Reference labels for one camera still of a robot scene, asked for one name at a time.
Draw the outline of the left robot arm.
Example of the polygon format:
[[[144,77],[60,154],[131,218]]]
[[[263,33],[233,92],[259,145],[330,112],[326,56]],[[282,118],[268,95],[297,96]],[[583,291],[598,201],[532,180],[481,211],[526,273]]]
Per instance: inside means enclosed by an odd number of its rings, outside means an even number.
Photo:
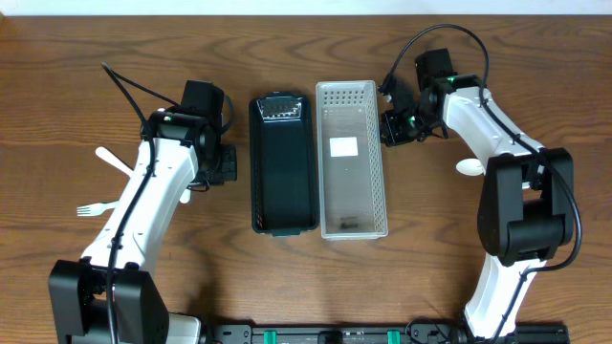
[[[49,294],[60,343],[199,343],[202,321],[170,312],[153,275],[164,236],[190,188],[237,178],[235,148],[221,142],[229,103],[210,82],[190,80],[180,103],[151,114],[119,203],[78,261],[59,260]]]

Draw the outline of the white plastic spoon horizontal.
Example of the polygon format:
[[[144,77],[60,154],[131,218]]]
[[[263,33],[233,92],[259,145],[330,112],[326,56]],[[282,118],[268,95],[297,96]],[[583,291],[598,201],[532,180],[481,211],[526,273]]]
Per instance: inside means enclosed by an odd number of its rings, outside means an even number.
[[[486,169],[478,159],[464,159],[456,163],[456,170],[463,175],[476,177],[486,174]]]

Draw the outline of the white plastic fork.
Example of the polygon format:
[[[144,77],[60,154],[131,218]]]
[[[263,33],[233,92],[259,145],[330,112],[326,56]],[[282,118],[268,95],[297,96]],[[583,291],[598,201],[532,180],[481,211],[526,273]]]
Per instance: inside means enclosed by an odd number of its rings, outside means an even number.
[[[181,204],[188,204],[191,200],[191,190],[187,188],[180,197]]]
[[[106,210],[116,208],[119,205],[118,201],[111,203],[95,203],[79,206],[76,209],[76,215],[79,217],[96,217],[103,214]]]

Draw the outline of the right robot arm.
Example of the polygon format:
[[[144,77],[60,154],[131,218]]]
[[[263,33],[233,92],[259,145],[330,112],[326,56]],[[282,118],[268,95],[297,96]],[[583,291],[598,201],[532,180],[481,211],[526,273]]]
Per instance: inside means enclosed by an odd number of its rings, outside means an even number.
[[[382,142],[423,141],[454,131],[479,161],[484,181],[477,231],[486,252],[477,287],[448,343],[511,343],[536,275],[553,270],[557,250],[581,244],[574,165],[563,148],[549,149],[522,132],[496,105],[486,79],[460,75],[446,49],[414,60],[420,95],[389,72],[379,91],[392,107],[383,115]]]

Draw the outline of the clear plastic basket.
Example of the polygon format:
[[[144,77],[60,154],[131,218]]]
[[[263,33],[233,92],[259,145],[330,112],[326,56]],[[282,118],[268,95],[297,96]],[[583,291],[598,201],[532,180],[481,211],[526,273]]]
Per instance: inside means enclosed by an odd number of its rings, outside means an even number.
[[[371,240],[388,234],[376,84],[316,86],[321,236]]]

